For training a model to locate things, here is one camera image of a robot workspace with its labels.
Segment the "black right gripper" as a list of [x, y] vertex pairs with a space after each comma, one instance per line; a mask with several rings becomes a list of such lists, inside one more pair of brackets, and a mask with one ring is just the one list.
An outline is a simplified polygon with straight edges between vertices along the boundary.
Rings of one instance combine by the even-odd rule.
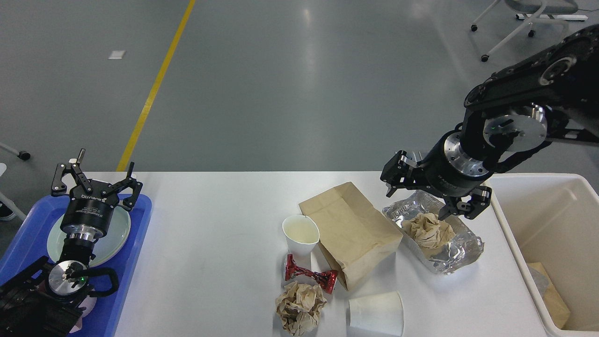
[[[387, 197], [392, 197], [398, 189], [421, 188], [419, 174], [422, 170], [423, 189], [445, 201], [437, 215], [439, 220], [449, 216], [472, 220], [490, 205], [493, 190], [481, 184], [491, 177], [492, 172], [463, 149], [461, 132], [444, 134], [417, 167], [397, 167], [394, 156], [384, 165], [380, 175], [380, 180], [387, 186]], [[463, 201], [462, 197], [467, 194], [469, 200]]]

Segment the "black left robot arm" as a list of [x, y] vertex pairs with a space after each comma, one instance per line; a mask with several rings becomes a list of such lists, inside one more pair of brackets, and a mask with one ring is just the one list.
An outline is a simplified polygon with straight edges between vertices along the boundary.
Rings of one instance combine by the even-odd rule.
[[80, 167], [84, 153], [81, 149], [73, 162], [58, 163], [52, 181], [53, 197], [69, 197], [59, 258], [51, 263], [41, 256], [1, 286], [3, 337], [66, 337], [83, 316], [83, 301], [111, 296], [120, 286], [114, 269], [90, 263], [114, 211], [131, 211], [143, 184], [133, 177], [134, 162], [119, 182], [87, 178]]

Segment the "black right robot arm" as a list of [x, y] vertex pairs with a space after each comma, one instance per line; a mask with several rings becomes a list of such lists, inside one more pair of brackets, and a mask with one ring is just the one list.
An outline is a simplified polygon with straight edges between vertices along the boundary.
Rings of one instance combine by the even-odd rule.
[[423, 190], [442, 198], [438, 213], [474, 219], [493, 194], [485, 182], [554, 142], [598, 145], [599, 28], [587, 26], [474, 87], [466, 113], [426, 156], [399, 151], [380, 179], [387, 197]]

